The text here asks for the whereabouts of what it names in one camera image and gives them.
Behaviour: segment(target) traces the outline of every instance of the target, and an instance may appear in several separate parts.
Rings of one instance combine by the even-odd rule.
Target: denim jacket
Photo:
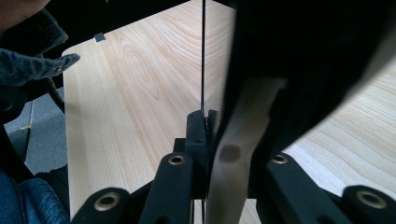
[[[19,184],[0,170],[0,220],[17,224],[67,224],[70,218],[50,185],[39,178]]]
[[[45,9],[9,29],[0,40],[0,86],[18,87],[30,80],[61,74],[79,60],[77,54],[58,59],[41,55],[67,38]]]

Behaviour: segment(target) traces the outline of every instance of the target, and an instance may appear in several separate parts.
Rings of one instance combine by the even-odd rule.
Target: vertical rod
[[[58,108],[64,113],[64,99],[62,99],[62,96],[59,94],[58,90],[56,89],[52,77],[45,77],[43,78],[43,81],[46,85],[46,89],[50,98],[58,106]]]
[[[205,116],[205,0],[202,0],[201,112]]]

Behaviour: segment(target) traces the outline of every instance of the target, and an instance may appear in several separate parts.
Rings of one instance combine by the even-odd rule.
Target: light wood grain surface
[[[206,6],[205,104],[219,110],[234,11]],[[187,115],[200,108],[201,11],[193,0],[64,53],[81,56],[64,73],[72,216],[99,189],[132,192],[149,182],[185,137]],[[288,148],[321,187],[341,194],[359,183],[396,198],[394,64]],[[240,222],[259,222],[253,201]]]

